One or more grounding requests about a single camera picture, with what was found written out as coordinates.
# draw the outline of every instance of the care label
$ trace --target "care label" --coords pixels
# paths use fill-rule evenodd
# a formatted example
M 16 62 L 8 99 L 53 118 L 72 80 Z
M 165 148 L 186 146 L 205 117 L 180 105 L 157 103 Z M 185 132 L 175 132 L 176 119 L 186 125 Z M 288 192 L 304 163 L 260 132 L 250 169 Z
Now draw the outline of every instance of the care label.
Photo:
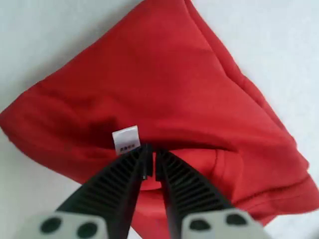
M 113 132 L 112 136 L 117 155 L 141 146 L 137 125 Z

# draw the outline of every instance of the clothing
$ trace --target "clothing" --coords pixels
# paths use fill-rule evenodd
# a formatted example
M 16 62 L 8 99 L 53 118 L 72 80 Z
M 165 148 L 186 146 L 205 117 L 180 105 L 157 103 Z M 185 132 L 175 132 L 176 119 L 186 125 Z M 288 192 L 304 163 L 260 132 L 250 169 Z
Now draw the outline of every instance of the clothing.
M 116 158 L 111 133 L 132 125 L 264 225 L 319 207 L 294 139 L 190 0 L 143 1 L 0 114 L 22 152 L 79 183 Z M 154 178 L 142 184 L 132 226 L 169 238 Z

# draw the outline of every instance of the white surface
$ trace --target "white surface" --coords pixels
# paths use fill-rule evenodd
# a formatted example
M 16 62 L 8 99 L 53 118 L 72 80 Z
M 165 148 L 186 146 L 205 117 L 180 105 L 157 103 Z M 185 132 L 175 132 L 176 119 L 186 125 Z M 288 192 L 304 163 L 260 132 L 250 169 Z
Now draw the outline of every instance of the white surface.
M 261 89 L 319 183 L 319 1 L 193 0 Z M 0 111 L 57 70 L 139 0 L 0 0 Z M 0 235 L 54 210 L 79 185 L 28 159 L 0 132 Z M 278 217 L 275 239 L 318 239 L 319 212 Z

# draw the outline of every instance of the tag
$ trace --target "tag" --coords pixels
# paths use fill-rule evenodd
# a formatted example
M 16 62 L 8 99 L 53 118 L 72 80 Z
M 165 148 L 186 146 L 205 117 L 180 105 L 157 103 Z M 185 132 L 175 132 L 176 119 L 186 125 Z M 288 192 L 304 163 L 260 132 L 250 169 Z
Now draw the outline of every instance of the tag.
M 113 132 L 112 136 L 117 155 L 141 146 L 137 125 Z

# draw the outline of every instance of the red hoodie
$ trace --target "red hoodie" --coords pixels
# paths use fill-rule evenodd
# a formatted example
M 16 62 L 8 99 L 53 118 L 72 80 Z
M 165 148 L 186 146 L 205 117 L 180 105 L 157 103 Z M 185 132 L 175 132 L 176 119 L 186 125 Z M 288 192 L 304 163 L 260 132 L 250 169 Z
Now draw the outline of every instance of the red hoodie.
M 79 183 L 116 157 L 111 133 L 136 124 L 263 224 L 319 207 L 294 139 L 190 0 L 143 1 L 0 114 L 22 152 Z M 154 178 L 132 226 L 169 238 Z

